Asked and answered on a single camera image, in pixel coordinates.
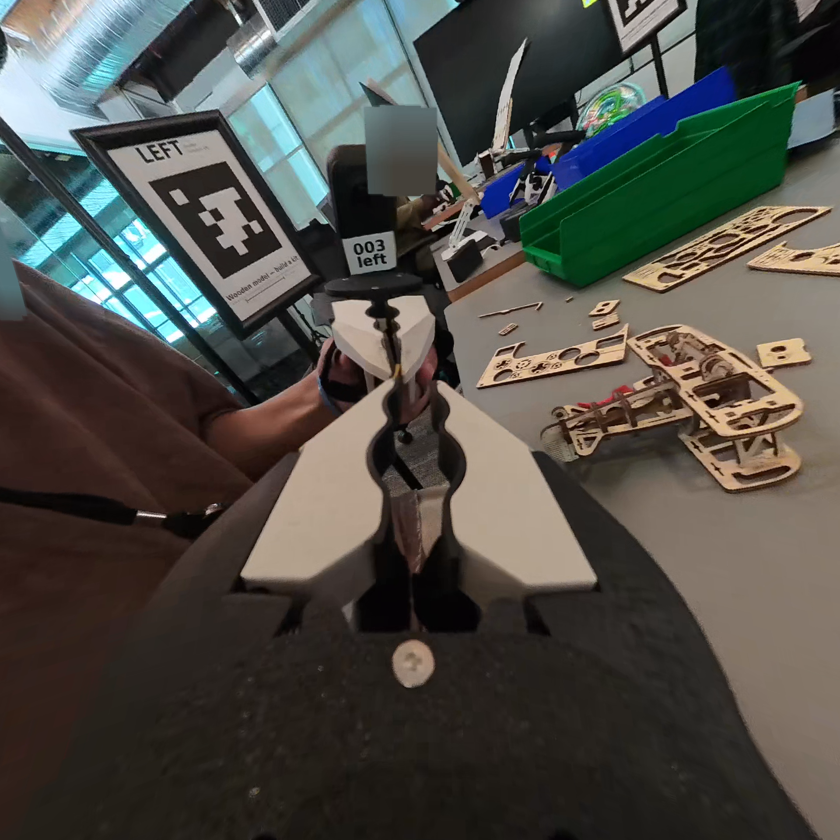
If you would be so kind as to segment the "clear ball maze toy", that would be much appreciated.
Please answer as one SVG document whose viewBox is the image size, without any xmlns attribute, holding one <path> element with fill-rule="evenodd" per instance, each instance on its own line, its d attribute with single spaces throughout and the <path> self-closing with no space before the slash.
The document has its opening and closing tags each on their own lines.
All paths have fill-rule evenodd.
<svg viewBox="0 0 840 840">
<path fill-rule="evenodd" d="M 625 119 L 645 102 L 644 92 L 633 83 L 614 83 L 604 87 L 587 102 L 576 129 L 590 139 Z"/>
</svg>

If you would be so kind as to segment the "long wooden punch-out sheet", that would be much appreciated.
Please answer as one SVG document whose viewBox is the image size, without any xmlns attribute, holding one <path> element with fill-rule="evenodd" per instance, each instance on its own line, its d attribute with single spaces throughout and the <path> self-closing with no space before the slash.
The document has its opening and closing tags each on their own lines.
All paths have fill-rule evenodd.
<svg viewBox="0 0 840 840">
<path fill-rule="evenodd" d="M 757 206 L 630 271 L 623 279 L 664 293 L 831 212 L 830 206 Z"/>
</svg>

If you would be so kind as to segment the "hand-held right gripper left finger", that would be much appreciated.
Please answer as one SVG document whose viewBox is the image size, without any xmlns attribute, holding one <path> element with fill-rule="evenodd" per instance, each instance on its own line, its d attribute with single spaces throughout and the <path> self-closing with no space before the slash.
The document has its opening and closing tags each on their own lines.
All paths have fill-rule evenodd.
<svg viewBox="0 0 840 840">
<path fill-rule="evenodd" d="M 280 632 L 299 632 L 311 604 L 337 607 L 357 631 L 411 628 L 411 574 L 383 480 L 400 391 L 376 386 L 301 448 L 239 574 L 248 590 L 290 598 Z"/>
</svg>

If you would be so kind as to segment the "wooden model airplane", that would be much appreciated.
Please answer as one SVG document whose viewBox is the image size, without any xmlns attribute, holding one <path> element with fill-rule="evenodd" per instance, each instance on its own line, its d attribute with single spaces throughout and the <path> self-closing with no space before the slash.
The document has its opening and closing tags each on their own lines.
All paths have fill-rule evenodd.
<svg viewBox="0 0 840 840">
<path fill-rule="evenodd" d="M 802 399 L 758 362 L 680 324 L 627 343 L 649 369 L 601 402 L 560 406 L 541 432 L 560 463 L 593 456 L 609 439 L 674 427 L 681 443 L 729 493 L 778 485 L 801 469 L 780 433 L 797 423 Z"/>
</svg>

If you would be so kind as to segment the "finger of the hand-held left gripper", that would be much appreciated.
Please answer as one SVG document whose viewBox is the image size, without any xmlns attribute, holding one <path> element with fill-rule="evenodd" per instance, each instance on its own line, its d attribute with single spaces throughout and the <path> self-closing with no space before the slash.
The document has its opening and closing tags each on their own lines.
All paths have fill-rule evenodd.
<svg viewBox="0 0 840 840">
<path fill-rule="evenodd" d="M 369 380 L 389 379 L 385 334 L 369 314 L 373 303 L 363 299 L 332 303 L 332 338 L 336 348 L 357 364 Z"/>
<path fill-rule="evenodd" d="M 434 343 L 436 319 L 425 297 L 397 297 L 396 334 L 404 383 L 413 381 Z"/>
</svg>

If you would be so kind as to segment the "large blue plastic bin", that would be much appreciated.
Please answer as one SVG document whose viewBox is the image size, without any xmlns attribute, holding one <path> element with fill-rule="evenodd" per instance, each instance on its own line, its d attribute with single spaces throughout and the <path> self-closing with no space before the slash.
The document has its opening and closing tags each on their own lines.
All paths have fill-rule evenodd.
<svg viewBox="0 0 840 840">
<path fill-rule="evenodd" d="M 736 88 L 723 66 L 672 98 L 656 97 L 628 116 L 577 145 L 552 164 L 558 192 L 570 188 L 641 143 L 676 130 L 683 119 L 734 102 Z"/>
</svg>

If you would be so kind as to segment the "small blue plastic bin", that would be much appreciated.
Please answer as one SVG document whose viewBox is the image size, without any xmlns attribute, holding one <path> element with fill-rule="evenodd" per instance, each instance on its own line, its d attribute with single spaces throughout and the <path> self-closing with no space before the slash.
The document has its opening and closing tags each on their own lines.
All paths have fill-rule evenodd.
<svg viewBox="0 0 840 840">
<path fill-rule="evenodd" d="M 557 190 L 552 163 L 552 156 L 543 155 L 503 170 L 484 187 L 480 202 L 484 215 L 493 218 L 520 203 L 536 207 L 549 201 Z"/>
</svg>

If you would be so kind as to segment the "silver ventilation duct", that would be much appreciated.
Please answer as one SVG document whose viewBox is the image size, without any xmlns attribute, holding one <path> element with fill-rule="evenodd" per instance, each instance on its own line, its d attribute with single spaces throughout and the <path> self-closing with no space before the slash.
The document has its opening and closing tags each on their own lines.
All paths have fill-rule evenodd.
<svg viewBox="0 0 840 840">
<path fill-rule="evenodd" d="M 309 1 L 247 1 L 236 31 L 227 39 L 226 47 L 236 66 L 248 78 L 255 78 L 269 55 L 278 46 L 280 37 L 299 22 Z"/>
</svg>

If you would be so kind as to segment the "black framed marker sign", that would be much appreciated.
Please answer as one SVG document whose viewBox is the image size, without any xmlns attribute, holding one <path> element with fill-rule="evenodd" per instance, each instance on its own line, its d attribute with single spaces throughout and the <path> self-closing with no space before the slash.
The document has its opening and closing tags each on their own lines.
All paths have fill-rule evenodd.
<svg viewBox="0 0 840 840">
<path fill-rule="evenodd" d="M 90 126 L 71 136 L 239 339 L 322 283 L 220 111 Z"/>
</svg>

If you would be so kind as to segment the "person's left hand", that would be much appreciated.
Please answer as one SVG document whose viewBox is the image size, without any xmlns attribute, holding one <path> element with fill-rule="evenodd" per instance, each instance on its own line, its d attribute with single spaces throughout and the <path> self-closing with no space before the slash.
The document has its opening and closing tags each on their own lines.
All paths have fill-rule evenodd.
<svg viewBox="0 0 840 840">
<path fill-rule="evenodd" d="M 416 372 L 413 384 L 402 390 L 401 425 L 411 423 L 425 410 L 437 369 L 438 354 L 432 347 Z M 342 353 L 333 339 L 322 347 L 316 375 L 322 403 L 336 416 L 349 411 L 369 392 L 365 371 Z"/>
</svg>

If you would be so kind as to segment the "grey desk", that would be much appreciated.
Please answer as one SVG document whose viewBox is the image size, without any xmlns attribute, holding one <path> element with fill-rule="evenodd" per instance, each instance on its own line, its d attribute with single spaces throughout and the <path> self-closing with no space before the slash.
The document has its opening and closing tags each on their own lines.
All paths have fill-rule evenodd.
<svg viewBox="0 0 840 840">
<path fill-rule="evenodd" d="M 573 290 L 524 264 L 446 319 L 465 396 L 534 447 L 554 407 L 601 400 L 645 366 L 630 353 L 622 365 L 486 390 L 480 374 L 508 343 L 540 354 L 588 340 L 597 302 L 619 299 L 632 335 L 689 324 L 750 359 L 760 343 L 805 341 L 812 362 L 777 372 L 805 406 L 780 435 L 802 458 L 795 478 L 729 494 L 670 428 L 607 441 L 572 468 L 675 584 L 764 758 L 820 837 L 838 838 L 838 279 L 757 271 L 752 258 L 662 294 L 626 283 L 629 268 Z M 478 318 L 535 301 L 540 311 Z M 518 329 L 500 337 L 510 322 Z"/>
</svg>

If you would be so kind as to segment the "small marker sign on stand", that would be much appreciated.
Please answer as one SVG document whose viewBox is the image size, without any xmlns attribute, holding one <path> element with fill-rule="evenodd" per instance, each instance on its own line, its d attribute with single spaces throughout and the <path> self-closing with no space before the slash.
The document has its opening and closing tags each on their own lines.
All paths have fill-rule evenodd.
<svg viewBox="0 0 840 840">
<path fill-rule="evenodd" d="M 630 56 L 683 14 L 685 1 L 606 1 L 623 56 Z"/>
</svg>

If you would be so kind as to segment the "notched wooden punch-out sheet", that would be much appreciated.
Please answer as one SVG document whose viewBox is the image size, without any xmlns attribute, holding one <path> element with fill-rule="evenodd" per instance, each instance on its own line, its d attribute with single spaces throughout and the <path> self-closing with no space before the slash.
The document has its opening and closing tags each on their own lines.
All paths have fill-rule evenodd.
<svg viewBox="0 0 840 840">
<path fill-rule="evenodd" d="M 820 248 L 787 248 L 781 243 L 751 259 L 751 270 L 809 275 L 819 277 L 839 277 L 839 244 Z"/>
</svg>

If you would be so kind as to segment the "square wooden piece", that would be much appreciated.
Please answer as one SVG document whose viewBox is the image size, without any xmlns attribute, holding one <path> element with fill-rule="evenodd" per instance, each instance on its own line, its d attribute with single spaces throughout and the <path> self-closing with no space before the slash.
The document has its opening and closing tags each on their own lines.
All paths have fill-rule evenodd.
<svg viewBox="0 0 840 840">
<path fill-rule="evenodd" d="M 812 362 L 812 355 L 802 338 L 760 343 L 756 346 L 756 353 L 759 364 L 767 371 Z"/>
</svg>

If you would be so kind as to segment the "green plastic bin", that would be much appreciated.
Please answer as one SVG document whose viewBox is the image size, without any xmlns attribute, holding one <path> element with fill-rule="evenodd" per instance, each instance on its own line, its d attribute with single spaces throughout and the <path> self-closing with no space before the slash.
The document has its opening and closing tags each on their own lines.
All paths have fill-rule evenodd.
<svg viewBox="0 0 840 840">
<path fill-rule="evenodd" d="M 692 115 L 527 212 L 532 265 L 587 287 L 782 183 L 800 82 Z"/>
</svg>

